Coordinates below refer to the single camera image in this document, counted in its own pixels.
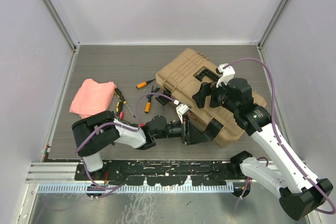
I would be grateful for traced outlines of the tan plastic tool case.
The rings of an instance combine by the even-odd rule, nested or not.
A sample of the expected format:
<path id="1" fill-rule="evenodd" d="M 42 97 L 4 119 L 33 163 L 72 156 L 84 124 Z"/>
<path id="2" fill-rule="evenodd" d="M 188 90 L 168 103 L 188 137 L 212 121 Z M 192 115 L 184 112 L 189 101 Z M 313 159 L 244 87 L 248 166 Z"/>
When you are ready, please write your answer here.
<path id="1" fill-rule="evenodd" d="M 156 73 L 165 95 L 190 106 L 187 121 L 200 133 L 188 144 L 214 141 L 225 147 L 271 122 L 265 99 L 234 74 L 232 67 L 220 70 L 189 48 Z"/>

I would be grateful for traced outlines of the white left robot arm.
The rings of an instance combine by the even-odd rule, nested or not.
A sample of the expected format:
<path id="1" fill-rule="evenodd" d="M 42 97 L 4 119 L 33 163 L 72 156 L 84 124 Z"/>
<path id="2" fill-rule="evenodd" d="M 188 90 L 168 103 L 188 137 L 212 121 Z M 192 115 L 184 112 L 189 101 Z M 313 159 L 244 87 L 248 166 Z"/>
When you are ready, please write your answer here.
<path id="1" fill-rule="evenodd" d="M 165 117 L 157 115 L 138 127 L 120 121 L 112 111 L 103 111 L 75 122 L 71 129 L 76 153 L 84 161 L 86 173 L 93 180 L 99 180 L 105 174 L 100 152 L 108 145 L 119 143 L 137 150 L 147 150 L 156 145 L 157 139 L 179 137 L 185 145 L 209 141 L 209 137 L 193 125 L 185 114 L 182 120 L 170 123 Z"/>

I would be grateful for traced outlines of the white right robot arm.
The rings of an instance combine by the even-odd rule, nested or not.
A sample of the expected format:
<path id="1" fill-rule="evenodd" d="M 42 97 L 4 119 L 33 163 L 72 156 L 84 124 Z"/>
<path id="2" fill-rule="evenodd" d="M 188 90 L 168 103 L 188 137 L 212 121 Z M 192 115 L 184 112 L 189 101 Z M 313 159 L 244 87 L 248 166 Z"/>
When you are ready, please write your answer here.
<path id="1" fill-rule="evenodd" d="M 270 113 L 254 102 L 252 88 L 246 79 L 233 78 L 227 83 L 215 85 L 203 82 L 192 98 L 199 108 L 205 106 L 224 107 L 230 111 L 237 125 L 257 142 L 275 162 L 278 170 L 262 166 L 247 152 L 231 158 L 230 172 L 241 179 L 250 177 L 272 192 L 293 220 L 300 220 L 320 206 L 330 202 L 333 184 L 327 178 L 319 178 L 297 156 L 281 135 Z"/>

